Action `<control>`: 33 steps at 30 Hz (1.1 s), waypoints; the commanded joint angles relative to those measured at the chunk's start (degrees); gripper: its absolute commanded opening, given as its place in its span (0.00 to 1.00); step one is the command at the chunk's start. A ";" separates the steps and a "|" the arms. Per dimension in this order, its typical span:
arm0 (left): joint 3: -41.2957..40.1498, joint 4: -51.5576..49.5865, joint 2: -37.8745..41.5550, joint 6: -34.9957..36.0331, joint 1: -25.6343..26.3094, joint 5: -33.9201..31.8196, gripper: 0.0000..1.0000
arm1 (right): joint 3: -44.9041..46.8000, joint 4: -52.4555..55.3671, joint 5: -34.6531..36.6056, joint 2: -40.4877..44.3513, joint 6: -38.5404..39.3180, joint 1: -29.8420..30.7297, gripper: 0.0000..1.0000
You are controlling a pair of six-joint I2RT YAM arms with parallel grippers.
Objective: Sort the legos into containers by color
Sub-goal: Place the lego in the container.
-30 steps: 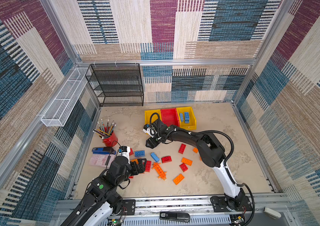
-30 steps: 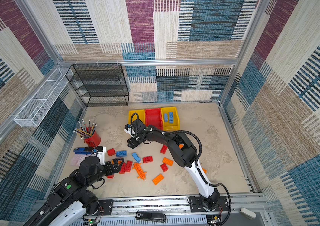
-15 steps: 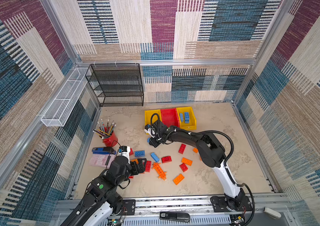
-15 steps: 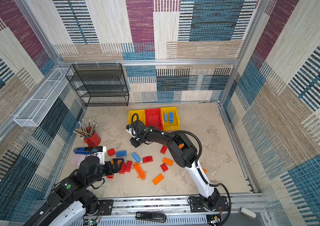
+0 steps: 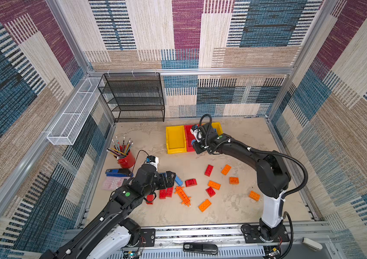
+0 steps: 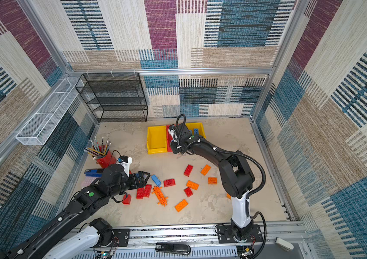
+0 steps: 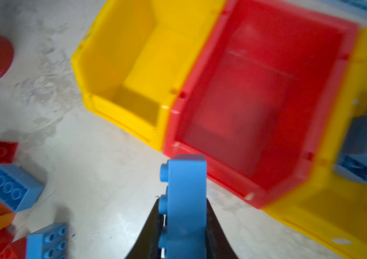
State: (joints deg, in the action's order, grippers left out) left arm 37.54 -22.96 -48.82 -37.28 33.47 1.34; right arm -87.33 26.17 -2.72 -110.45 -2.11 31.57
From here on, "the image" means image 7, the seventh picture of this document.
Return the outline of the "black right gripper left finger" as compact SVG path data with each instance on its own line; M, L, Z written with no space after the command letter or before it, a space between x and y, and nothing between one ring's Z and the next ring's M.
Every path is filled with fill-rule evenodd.
M134 246L125 259L160 259L159 240L164 227L164 215L159 213L157 199L138 236Z

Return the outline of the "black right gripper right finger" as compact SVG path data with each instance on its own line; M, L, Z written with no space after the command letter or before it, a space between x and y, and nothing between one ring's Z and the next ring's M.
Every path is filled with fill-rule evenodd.
M206 249L207 259L238 259L221 228L209 200L207 200Z

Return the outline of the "blue lego brick small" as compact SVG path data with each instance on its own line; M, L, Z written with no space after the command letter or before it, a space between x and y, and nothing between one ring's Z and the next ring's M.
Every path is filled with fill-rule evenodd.
M44 189L24 169L14 165L0 165L0 202L13 213L31 209Z

